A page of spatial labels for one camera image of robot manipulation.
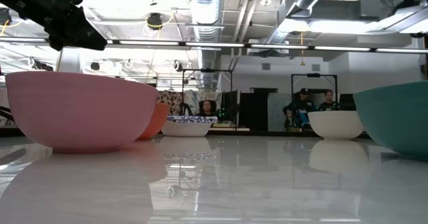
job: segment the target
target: white wall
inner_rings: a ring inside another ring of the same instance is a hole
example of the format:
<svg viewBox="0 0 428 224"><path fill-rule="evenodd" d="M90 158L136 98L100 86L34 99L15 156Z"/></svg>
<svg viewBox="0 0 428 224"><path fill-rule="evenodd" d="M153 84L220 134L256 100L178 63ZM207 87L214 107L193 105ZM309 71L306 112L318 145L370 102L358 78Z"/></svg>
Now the white wall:
<svg viewBox="0 0 428 224"><path fill-rule="evenodd" d="M406 48L418 48L418 40ZM329 63L338 75L340 93L422 80L419 64L424 55L401 53L344 53Z"/></svg>
<svg viewBox="0 0 428 224"><path fill-rule="evenodd" d="M277 88L281 94L291 94L291 74L313 73L312 64L321 65L321 74L328 74L328 62L322 58L304 58L305 66L301 66L302 58L266 58L242 56L233 73L233 90L249 93L250 88ZM270 63L271 70L261 70L261 63ZM229 61L223 58L223 69ZM334 88L324 78L295 77L294 88L298 92L301 88ZM220 77L221 91L230 91L230 83Z"/></svg>
<svg viewBox="0 0 428 224"><path fill-rule="evenodd" d="M330 61L328 71L330 74L337 75L338 92L342 94L349 93L349 54L344 53Z"/></svg>

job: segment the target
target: orange bowl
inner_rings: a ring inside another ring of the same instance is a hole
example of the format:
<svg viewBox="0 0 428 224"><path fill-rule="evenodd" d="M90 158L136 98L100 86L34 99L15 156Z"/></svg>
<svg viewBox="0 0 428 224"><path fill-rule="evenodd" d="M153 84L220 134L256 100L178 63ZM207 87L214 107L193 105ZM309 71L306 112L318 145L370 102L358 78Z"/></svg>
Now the orange bowl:
<svg viewBox="0 0 428 224"><path fill-rule="evenodd" d="M138 137L138 139L147 140L159 133L163 125L167 121L168 113L168 104L156 103L156 105L154 106L152 118L150 119L150 124L148 124L146 130L141 134L140 137Z"/></svg>

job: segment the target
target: bowl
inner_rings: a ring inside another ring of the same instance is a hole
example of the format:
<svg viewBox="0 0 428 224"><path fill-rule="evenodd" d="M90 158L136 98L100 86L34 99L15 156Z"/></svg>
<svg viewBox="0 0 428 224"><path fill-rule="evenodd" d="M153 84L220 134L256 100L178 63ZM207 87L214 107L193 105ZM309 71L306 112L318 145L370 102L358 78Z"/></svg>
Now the bowl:
<svg viewBox="0 0 428 224"><path fill-rule="evenodd" d="M146 84L63 72L8 74L6 86L22 132L62 153L111 152L134 141L158 94Z"/></svg>
<svg viewBox="0 0 428 224"><path fill-rule="evenodd" d="M146 130L140 135L140 137L138 137L138 139L148 140L157 135L167 121L168 113L168 104L156 103L154 106L152 118L150 119L150 124L148 124Z"/></svg>
<svg viewBox="0 0 428 224"><path fill-rule="evenodd" d="M217 117L168 116L162 133L166 136L200 137L208 133L212 123L217 123Z"/></svg>
<svg viewBox="0 0 428 224"><path fill-rule="evenodd" d="M370 137L403 157L428 159L428 82L399 84L354 94Z"/></svg>
<svg viewBox="0 0 428 224"><path fill-rule="evenodd" d="M362 132L356 111L320 111L308 113L314 132L329 139L351 139Z"/></svg>

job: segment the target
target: exposed ductwork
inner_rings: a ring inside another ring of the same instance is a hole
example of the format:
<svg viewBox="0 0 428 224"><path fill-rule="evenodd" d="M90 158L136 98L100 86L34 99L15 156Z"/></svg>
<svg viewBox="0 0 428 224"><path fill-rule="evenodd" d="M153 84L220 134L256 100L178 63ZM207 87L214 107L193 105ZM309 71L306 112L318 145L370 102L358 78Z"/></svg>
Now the exposed ductwork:
<svg viewBox="0 0 428 224"><path fill-rule="evenodd" d="M274 32L265 40L265 43L282 43L289 34L285 29L290 24L287 22L287 17L296 14L302 10L311 9L318 0L294 0L294 2L286 8L285 19L282 21Z"/></svg>
<svg viewBox="0 0 428 224"><path fill-rule="evenodd" d="M220 40L220 29L215 25L220 20L221 0L191 0L191 13L197 41L216 42ZM214 50L198 50L198 62L201 69L216 69L221 67L221 52ZM216 88L218 74L201 74L202 88Z"/></svg>

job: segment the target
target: person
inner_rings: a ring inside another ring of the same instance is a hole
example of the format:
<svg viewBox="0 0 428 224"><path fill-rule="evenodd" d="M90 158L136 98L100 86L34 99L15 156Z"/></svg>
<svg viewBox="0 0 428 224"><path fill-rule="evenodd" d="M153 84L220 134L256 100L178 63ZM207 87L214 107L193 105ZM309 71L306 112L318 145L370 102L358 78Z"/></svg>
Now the person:
<svg viewBox="0 0 428 224"><path fill-rule="evenodd" d="M308 113L316 111L313 101L309 99L309 89L302 88L300 90L300 98L294 100L282 110L286 114L286 128L290 125L290 120L294 117L294 126L302 128L305 124L309 124Z"/></svg>
<svg viewBox="0 0 428 224"><path fill-rule="evenodd" d="M338 109L338 104L336 101L333 101L333 91L327 90L324 93L324 102L318 107L317 111L332 111Z"/></svg>
<svg viewBox="0 0 428 224"><path fill-rule="evenodd" d="M216 116L215 110L217 109L217 104L215 101L204 100L199 102L199 113L198 116Z"/></svg>

